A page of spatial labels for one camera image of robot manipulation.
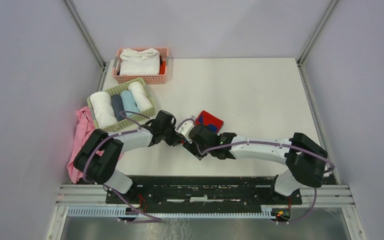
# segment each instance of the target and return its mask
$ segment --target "metal frame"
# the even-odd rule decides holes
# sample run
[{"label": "metal frame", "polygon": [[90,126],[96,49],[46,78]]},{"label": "metal frame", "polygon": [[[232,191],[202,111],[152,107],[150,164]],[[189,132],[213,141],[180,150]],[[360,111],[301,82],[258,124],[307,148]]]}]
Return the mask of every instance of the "metal frame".
[{"label": "metal frame", "polygon": [[84,41],[86,42],[87,46],[92,52],[92,55],[96,60],[96,63],[101,67],[101,69],[104,69],[105,67],[104,59],[102,58],[100,52],[98,51],[94,43],[94,40],[92,39],[91,35],[88,32],[88,29],[86,28],[86,25],[83,23],[82,19],[80,18],[79,13],[77,12],[76,6],[74,5],[73,1],[62,0],[62,2],[67,7],[67,10],[70,13],[70,16],[72,17],[75,25],[78,28],[78,31],[80,32],[81,36],[83,37]]},{"label": "metal frame", "polygon": [[[300,188],[302,205],[293,205],[292,208],[308,208],[313,203],[314,190],[311,187]],[[58,193],[51,223],[46,239],[59,240],[67,216],[83,217],[126,217],[125,204],[106,204],[107,192],[102,185],[71,185],[63,184]],[[267,211],[272,208],[285,208],[286,205],[262,205],[262,214],[238,214],[235,216],[215,214],[155,214],[163,218],[269,218]],[[357,213],[354,199],[348,185],[323,185],[317,191],[315,208],[342,208],[351,240],[366,240],[362,225]]]},{"label": "metal frame", "polygon": [[[62,0],[64,5],[67,7],[72,19],[74,20],[79,32],[83,39],[88,45],[90,51],[93,54],[97,64],[101,67],[100,76],[97,83],[97,91],[101,91],[104,85],[105,77],[108,72],[109,64],[105,63],[97,47],[95,46],[92,37],[83,21],[81,20],[76,7],[72,0]],[[329,143],[326,140],[326,134],[321,125],[320,117],[317,111],[317,106],[312,95],[312,89],[308,82],[304,64],[311,53],[316,41],[319,39],[321,32],[323,31],[326,23],[332,16],[335,8],[337,7],[339,0],[331,0],[323,15],[316,24],[313,33],[307,39],[298,59],[297,66],[301,75],[302,84],[304,86],[305,94],[307,96],[308,104],[311,110],[311,115],[316,127],[317,134],[319,136],[320,145],[325,148],[328,152]],[[340,182],[338,172],[334,171],[335,179],[338,183]],[[314,190],[309,187],[300,188],[302,205],[293,205],[292,208],[308,208],[313,203]],[[49,228],[45,239],[47,240],[59,240],[63,233],[63,228],[67,219],[67,216],[76,214],[78,216],[101,216],[107,217],[113,216],[114,214],[124,214],[123,209],[127,207],[125,204],[106,204],[107,193],[104,191],[102,185],[62,185],[58,194],[58,198],[54,207],[52,218],[49,224]],[[286,205],[262,205],[261,210],[264,213],[271,208],[285,208]],[[348,185],[324,185],[317,191],[317,202],[315,208],[342,208],[343,215],[345,217],[346,226],[348,228],[351,240],[366,240],[366,234],[363,231],[363,226],[357,212],[354,199]],[[193,215],[183,216],[178,214],[165,214],[165,218],[181,218],[181,217],[206,217],[216,218],[225,216],[214,216],[214,215]],[[265,218],[263,215],[243,215],[244,218]]]},{"label": "metal frame", "polygon": [[319,39],[319,36],[322,30],[325,28],[326,23],[332,16],[332,13],[337,7],[339,1],[340,0],[330,0],[329,5],[327,6],[326,10],[323,12],[323,15],[321,16],[321,18],[318,20],[314,31],[308,37],[307,42],[305,42],[304,48],[299,54],[298,60],[296,61],[298,63],[298,66],[301,66],[306,62],[311,50],[313,49],[316,41]]}]

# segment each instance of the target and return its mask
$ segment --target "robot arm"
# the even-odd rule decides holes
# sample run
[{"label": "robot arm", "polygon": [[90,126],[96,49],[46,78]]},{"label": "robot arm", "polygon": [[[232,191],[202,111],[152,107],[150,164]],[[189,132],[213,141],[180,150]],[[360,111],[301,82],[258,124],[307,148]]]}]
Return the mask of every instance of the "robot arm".
[{"label": "robot arm", "polygon": [[286,165],[289,169],[280,174],[274,184],[274,191],[283,196],[290,196],[302,186],[322,186],[326,163],[313,155],[327,158],[328,153],[303,133],[296,132],[292,138],[267,140],[239,136],[232,132],[217,135],[202,124],[185,125],[181,131],[188,135],[188,144],[206,149],[192,152],[200,158],[207,151],[221,160],[260,159]]},{"label": "robot arm", "polygon": [[[326,164],[324,161],[305,152],[282,147],[295,146],[326,158],[327,152],[305,134],[295,133],[293,138],[289,139],[266,140],[238,136],[231,132],[217,135],[205,125],[194,125],[191,122],[182,123],[176,130],[175,124],[176,119],[171,113],[160,111],[155,119],[142,125],[138,132],[112,138],[100,148],[104,150],[102,156],[93,156],[86,176],[98,184],[105,184],[124,194],[133,182],[116,169],[120,153],[151,147],[164,141],[169,146],[183,144],[183,147],[198,159],[209,153],[221,160],[252,158],[284,164],[288,166],[288,170],[277,176],[272,186],[276,193],[283,196],[290,196],[303,185],[313,188],[322,185]],[[83,172],[91,153],[107,136],[108,133],[103,130],[95,130],[76,156],[74,167]]]}]

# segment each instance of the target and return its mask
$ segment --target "black mounting plate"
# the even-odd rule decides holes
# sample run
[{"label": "black mounting plate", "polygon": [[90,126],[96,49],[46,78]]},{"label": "black mounting plate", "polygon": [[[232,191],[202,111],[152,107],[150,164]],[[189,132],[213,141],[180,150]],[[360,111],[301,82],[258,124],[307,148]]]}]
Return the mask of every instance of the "black mounting plate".
[{"label": "black mounting plate", "polygon": [[[147,213],[261,213],[261,205],[288,205],[289,199],[274,200],[270,186],[274,177],[129,176],[133,187],[123,194],[131,204],[146,200]],[[107,204],[124,204],[112,191]],[[191,201],[207,197],[208,200]],[[303,204],[300,190],[291,195],[293,205]]]}]

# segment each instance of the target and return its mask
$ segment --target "gray wall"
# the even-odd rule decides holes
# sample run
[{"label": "gray wall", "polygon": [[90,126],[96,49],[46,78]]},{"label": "gray wall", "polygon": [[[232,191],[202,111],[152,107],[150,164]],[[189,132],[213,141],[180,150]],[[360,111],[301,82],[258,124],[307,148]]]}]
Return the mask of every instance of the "gray wall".
[{"label": "gray wall", "polygon": [[59,0],[0,0],[0,239],[43,239],[98,65]]},{"label": "gray wall", "polygon": [[74,0],[102,57],[168,47],[175,58],[298,57],[329,0]]},{"label": "gray wall", "polygon": [[341,1],[305,69],[340,178],[384,240],[384,1]]}]

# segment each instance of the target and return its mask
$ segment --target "folded white cloth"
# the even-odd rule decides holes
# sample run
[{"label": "folded white cloth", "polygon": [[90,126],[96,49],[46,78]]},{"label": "folded white cloth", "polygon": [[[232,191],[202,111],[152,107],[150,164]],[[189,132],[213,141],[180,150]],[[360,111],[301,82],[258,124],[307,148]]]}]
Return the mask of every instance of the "folded white cloth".
[{"label": "folded white cloth", "polygon": [[154,48],[136,51],[123,49],[120,54],[120,75],[157,75],[160,73],[160,52]]},{"label": "folded white cloth", "polygon": [[139,111],[143,112],[152,108],[152,103],[145,92],[142,83],[135,81],[129,84],[128,89],[133,94],[134,101]]},{"label": "folded white cloth", "polygon": [[111,95],[108,92],[97,91],[90,95],[89,99],[93,107],[95,119],[100,129],[118,122],[116,116],[114,115],[113,107],[111,106]]}]

